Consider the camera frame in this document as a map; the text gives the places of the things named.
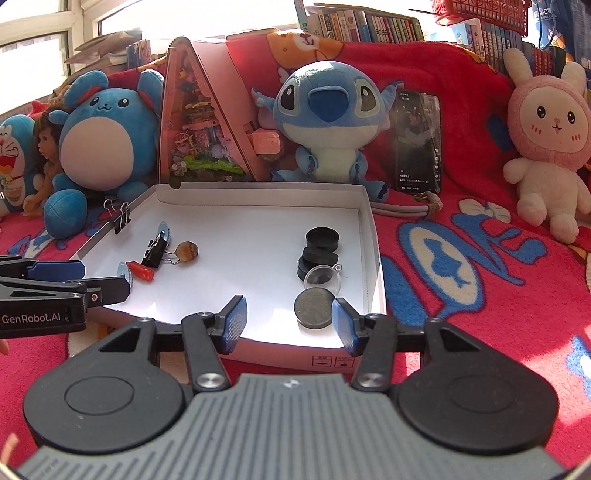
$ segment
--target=gray ribbed cover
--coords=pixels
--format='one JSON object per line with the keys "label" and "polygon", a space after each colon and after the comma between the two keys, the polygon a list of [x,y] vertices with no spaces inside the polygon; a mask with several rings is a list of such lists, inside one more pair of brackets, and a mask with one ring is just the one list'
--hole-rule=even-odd
{"label": "gray ribbed cover", "polygon": [[542,448],[500,458],[443,449],[385,395],[357,392],[341,375],[248,374],[197,395],[143,447],[95,457],[42,447],[19,469],[29,480],[548,480],[561,471]]}

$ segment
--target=phone screen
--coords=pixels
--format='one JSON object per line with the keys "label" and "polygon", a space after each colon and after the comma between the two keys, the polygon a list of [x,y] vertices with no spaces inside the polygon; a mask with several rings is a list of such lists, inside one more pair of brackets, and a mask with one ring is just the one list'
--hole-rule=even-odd
{"label": "phone screen", "polygon": [[396,190],[438,193],[442,165],[439,99],[426,93],[399,91],[391,119],[395,144],[392,183]]}

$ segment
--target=black rubber disc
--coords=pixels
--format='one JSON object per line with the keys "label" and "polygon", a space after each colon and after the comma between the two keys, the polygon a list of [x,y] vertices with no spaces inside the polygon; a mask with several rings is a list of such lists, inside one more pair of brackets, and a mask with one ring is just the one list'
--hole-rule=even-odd
{"label": "black rubber disc", "polygon": [[170,428],[184,409],[180,385],[147,360],[129,357],[96,353],[35,382],[23,403],[35,441],[97,455],[143,445]]}
{"label": "black rubber disc", "polygon": [[294,311],[298,322],[306,328],[321,329],[332,323],[332,303],[335,296],[325,288],[304,290],[295,299]]}
{"label": "black rubber disc", "polygon": [[332,228],[319,226],[306,234],[306,244],[308,247],[334,252],[339,247],[339,234]]}
{"label": "black rubber disc", "polygon": [[314,265],[328,265],[329,267],[339,262],[337,254],[316,247],[304,248],[301,257]]}
{"label": "black rubber disc", "polygon": [[300,278],[301,281],[304,281],[306,274],[317,265],[304,260],[303,257],[300,257],[297,261],[297,276]]}
{"label": "black rubber disc", "polygon": [[499,353],[448,353],[398,386],[398,406],[440,445],[506,455],[548,441],[558,397],[544,378]]}

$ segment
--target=blue plush nose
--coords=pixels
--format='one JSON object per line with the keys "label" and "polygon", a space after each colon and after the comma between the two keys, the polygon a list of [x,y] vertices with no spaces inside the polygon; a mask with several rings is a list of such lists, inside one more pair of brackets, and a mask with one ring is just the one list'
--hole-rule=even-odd
{"label": "blue plush nose", "polygon": [[349,97],[339,87],[321,87],[310,91],[308,105],[320,119],[330,123],[345,114],[349,107]]}

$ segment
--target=red fleece blanket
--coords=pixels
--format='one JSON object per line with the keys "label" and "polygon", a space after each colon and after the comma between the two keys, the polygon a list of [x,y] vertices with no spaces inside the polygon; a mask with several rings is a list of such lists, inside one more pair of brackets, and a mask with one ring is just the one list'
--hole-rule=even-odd
{"label": "red fleece blanket", "polygon": [[[505,129],[512,83],[464,50],[445,44],[338,44],[322,40],[306,51],[289,38],[255,35],[229,42],[230,53],[250,90],[273,96],[284,77],[304,63],[336,59],[369,75],[380,89],[402,80],[407,89],[440,99],[443,131],[443,210],[433,221],[375,216],[388,307],[410,325],[442,317],[545,376],[558,392],[560,413],[549,452],[573,466],[591,452],[591,320],[585,262],[591,232],[582,228],[566,247],[547,226],[532,228],[517,217],[515,188],[502,166],[516,152]],[[111,78],[112,86],[134,88],[137,74]],[[364,153],[368,176],[384,175],[378,137]],[[409,203],[392,193],[391,203]],[[40,220],[11,216],[0,224],[0,253],[68,258],[100,224],[67,242],[50,242]],[[26,388],[65,358],[65,337],[11,341],[12,355],[0,358],[0,439],[16,431],[24,439],[13,458],[33,451],[22,420]],[[416,356],[399,355],[395,377],[417,367]],[[227,364],[242,371],[277,372]]]}

